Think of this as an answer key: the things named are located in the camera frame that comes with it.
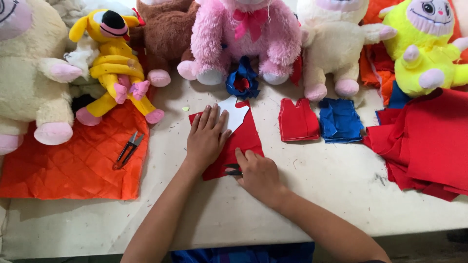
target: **cream plush sheep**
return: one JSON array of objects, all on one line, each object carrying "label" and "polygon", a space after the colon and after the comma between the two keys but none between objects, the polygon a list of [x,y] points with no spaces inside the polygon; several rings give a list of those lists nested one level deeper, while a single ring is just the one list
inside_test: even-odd
[{"label": "cream plush sheep", "polygon": [[327,73],[333,73],[338,95],[355,95],[362,46],[396,35],[395,29],[382,24],[358,25],[368,5],[369,0],[298,0],[301,28],[308,33],[303,56],[304,95],[309,100],[327,95]]},{"label": "cream plush sheep", "polygon": [[34,137],[57,145],[73,132],[68,82],[81,70],[63,57],[68,37],[58,13],[44,0],[2,0],[0,13],[0,155]]}]

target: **plush toy eye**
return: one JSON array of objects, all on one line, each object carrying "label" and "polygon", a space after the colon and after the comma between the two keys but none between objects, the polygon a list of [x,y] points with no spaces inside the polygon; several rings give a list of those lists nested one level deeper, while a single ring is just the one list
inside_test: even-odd
[{"label": "plush toy eye", "polygon": [[434,4],[432,3],[423,3],[423,10],[428,15],[433,15],[436,13],[436,8],[434,7]]},{"label": "plush toy eye", "polygon": [[447,16],[450,17],[450,6],[448,4],[445,4],[445,12],[447,13]]},{"label": "plush toy eye", "polygon": [[93,20],[94,20],[96,23],[98,23],[98,24],[102,23],[102,17],[104,16],[104,13],[105,13],[105,12],[106,12],[106,11],[99,11],[99,12],[97,12],[96,14],[94,14]]}]

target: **fingers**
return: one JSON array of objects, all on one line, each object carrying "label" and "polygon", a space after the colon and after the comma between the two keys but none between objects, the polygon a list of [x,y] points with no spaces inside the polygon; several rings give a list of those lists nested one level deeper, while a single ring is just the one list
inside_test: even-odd
[{"label": "fingers", "polygon": [[242,177],[241,175],[236,175],[233,177],[242,187],[244,187],[244,177]]},{"label": "fingers", "polygon": [[211,106],[207,105],[205,107],[205,110],[203,111],[203,114],[200,118],[200,123],[198,124],[198,129],[202,130],[205,128],[206,123],[208,122],[208,117],[210,116],[210,111],[211,111]]},{"label": "fingers", "polygon": [[249,160],[249,161],[252,161],[252,160],[256,160],[256,159],[257,159],[257,157],[255,156],[255,153],[252,152],[252,150],[247,150],[247,151],[245,152],[245,158],[246,158],[247,160]]},{"label": "fingers", "polygon": [[206,122],[205,128],[210,129],[210,130],[213,129],[216,119],[218,118],[218,113],[219,113],[219,107],[217,104],[214,104],[210,112],[210,116],[208,117],[208,121]]},{"label": "fingers", "polygon": [[200,114],[195,115],[195,118],[192,122],[192,127],[190,128],[190,134],[194,134],[198,129],[198,124],[200,123]]},{"label": "fingers", "polygon": [[236,148],[235,150],[235,158],[237,159],[237,163],[240,165],[240,167],[246,167],[247,166],[247,159],[245,158],[244,154],[242,153],[240,148]]},{"label": "fingers", "polygon": [[228,114],[229,113],[227,112],[227,110],[223,110],[223,113],[221,113],[221,116],[219,117],[218,123],[216,123],[216,126],[214,127],[215,130],[219,132],[223,130],[223,127],[227,121]]},{"label": "fingers", "polygon": [[227,138],[229,138],[229,135],[231,135],[231,130],[226,130],[225,132],[223,132],[223,134],[221,134],[221,138],[219,139],[220,150],[223,149],[224,144],[227,141]]}]

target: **neon yellow plush monster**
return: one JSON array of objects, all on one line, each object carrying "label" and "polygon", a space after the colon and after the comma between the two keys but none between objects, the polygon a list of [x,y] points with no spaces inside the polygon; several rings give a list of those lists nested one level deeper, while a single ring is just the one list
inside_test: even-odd
[{"label": "neon yellow plush monster", "polygon": [[452,44],[455,18],[447,0],[405,0],[380,12],[383,24],[398,30],[385,40],[387,53],[395,61],[398,86],[410,97],[468,84],[468,65],[453,62],[468,47],[468,38]]}]

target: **orange fabric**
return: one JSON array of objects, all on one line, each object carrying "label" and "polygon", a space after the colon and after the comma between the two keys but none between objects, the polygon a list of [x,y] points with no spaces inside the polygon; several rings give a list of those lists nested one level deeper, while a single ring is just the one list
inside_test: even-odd
[{"label": "orange fabric", "polygon": [[[23,144],[7,154],[0,181],[0,197],[39,199],[136,199],[146,157],[149,128],[145,117],[127,100],[103,116],[97,126],[75,121],[72,138],[47,146],[34,139],[29,125]],[[112,165],[135,131],[144,133],[128,163]]]},{"label": "orange fabric", "polygon": [[[448,0],[452,5],[452,9],[455,10],[452,0]],[[403,0],[371,0],[369,2],[369,8],[366,15],[364,16],[364,24],[382,23],[382,19],[379,18],[379,13],[382,9],[394,5],[398,5]],[[450,38],[450,42],[461,37],[460,24],[458,22],[457,13],[454,12],[455,27],[453,29],[453,36]],[[393,81],[395,80],[395,74],[389,71],[375,71],[371,65],[372,62],[368,60],[368,54],[372,53],[371,46],[365,46],[361,53],[360,71],[361,80],[366,85],[374,85],[380,88],[380,92],[384,101],[384,105],[388,105],[388,100],[392,95]],[[461,54],[461,60],[459,64],[468,63],[468,50],[465,50]]]}]

